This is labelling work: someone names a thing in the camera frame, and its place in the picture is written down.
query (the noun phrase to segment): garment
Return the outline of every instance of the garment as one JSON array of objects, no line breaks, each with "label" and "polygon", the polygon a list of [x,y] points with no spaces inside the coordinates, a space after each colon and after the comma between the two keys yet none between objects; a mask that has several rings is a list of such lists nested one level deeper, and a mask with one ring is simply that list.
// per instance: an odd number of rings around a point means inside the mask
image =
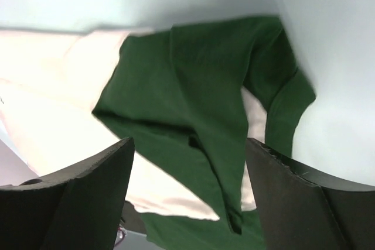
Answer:
[{"label": "garment", "polygon": [[120,48],[93,114],[118,137],[132,136],[142,156],[220,217],[143,214],[148,239],[166,250],[265,247],[257,212],[240,206],[248,125],[242,86],[268,111],[266,143],[290,156],[314,94],[277,18],[175,26],[129,36]]}]

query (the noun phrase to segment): folded green cloth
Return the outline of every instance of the folded green cloth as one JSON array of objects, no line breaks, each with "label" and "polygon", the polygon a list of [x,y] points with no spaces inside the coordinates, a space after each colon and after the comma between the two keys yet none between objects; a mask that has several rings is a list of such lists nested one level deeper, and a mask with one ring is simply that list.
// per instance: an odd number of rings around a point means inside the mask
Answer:
[{"label": "folded green cloth", "polygon": [[143,214],[166,250],[264,249],[257,212],[241,211],[245,86],[268,112],[266,143],[290,156],[315,98],[280,21],[251,17],[127,37],[93,114],[184,184],[220,221]]}]

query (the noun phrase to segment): green cloth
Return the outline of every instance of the green cloth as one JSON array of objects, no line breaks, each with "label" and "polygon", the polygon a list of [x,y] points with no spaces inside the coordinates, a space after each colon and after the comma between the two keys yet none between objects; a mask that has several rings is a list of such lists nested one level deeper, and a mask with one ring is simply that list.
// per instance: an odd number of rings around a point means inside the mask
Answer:
[{"label": "green cloth", "polygon": [[130,36],[93,114],[214,209],[220,221],[143,214],[166,250],[264,249],[256,211],[241,211],[248,123],[240,89],[268,111],[266,142],[290,156],[314,94],[280,21],[251,17]]}]

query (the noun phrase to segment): dark green fabric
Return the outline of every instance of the dark green fabric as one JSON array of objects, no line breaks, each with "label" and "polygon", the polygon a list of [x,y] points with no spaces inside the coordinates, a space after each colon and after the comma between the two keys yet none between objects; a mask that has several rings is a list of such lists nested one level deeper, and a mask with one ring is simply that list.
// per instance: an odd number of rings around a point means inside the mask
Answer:
[{"label": "dark green fabric", "polygon": [[[292,88],[299,87],[299,76],[274,17],[176,26],[125,40],[93,114],[120,138],[132,136],[140,154],[221,218],[208,222],[145,214],[150,240],[167,250],[229,249],[218,243],[226,237],[230,249],[264,248],[256,212],[240,208],[248,127],[240,88],[248,88],[270,112],[267,142],[289,151],[287,136],[292,137],[312,93],[305,84],[309,98],[284,101],[289,93],[304,95],[302,88],[299,93],[288,87],[290,81],[296,81]],[[279,112],[290,109],[292,114]],[[288,132],[272,132],[279,127]]]}]

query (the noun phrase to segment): cream fabric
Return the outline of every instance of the cream fabric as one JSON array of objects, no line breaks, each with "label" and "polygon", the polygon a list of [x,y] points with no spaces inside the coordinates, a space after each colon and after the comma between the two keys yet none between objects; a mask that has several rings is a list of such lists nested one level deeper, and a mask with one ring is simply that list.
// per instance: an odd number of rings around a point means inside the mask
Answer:
[{"label": "cream fabric", "polygon": [[[128,35],[103,30],[86,36],[0,31],[0,119],[38,175],[72,165],[118,140],[91,111]],[[242,94],[249,134],[262,140],[265,113],[246,90]],[[138,153],[126,199],[141,213],[219,219],[211,207]],[[244,211],[256,208],[246,167],[241,205]]]}]

